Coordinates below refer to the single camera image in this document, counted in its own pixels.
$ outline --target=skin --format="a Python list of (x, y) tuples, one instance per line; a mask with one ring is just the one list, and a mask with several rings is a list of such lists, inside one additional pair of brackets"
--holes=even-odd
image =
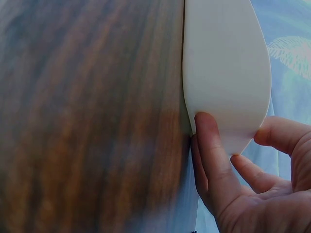
[(220, 232), (311, 233), (311, 126), (267, 117), (254, 140), (290, 156), (292, 181), (234, 155), (231, 163), (248, 188), (231, 168), (214, 118), (198, 113), (195, 122), (191, 150), (196, 188)]

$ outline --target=brown wood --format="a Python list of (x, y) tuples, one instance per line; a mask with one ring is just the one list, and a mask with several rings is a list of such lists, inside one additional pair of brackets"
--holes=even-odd
[(0, 232), (194, 230), (183, 7), (0, 1)]

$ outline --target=finger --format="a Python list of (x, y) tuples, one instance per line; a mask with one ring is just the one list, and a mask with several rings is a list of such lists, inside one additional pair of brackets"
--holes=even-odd
[(309, 133), (309, 125), (271, 116), (265, 119), (254, 140), (260, 145), (272, 146), (291, 156), (298, 141)]
[(231, 163), (256, 193), (266, 192), (277, 182), (283, 180), (278, 176), (266, 173), (242, 155), (233, 155)]
[(241, 195), (241, 185), (221, 145), (217, 123), (207, 113), (195, 116), (197, 142), (216, 217)]
[(196, 134), (191, 138), (191, 154), (195, 186), (200, 197), (204, 199), (208, 193), (208, 181), (202, 166)]

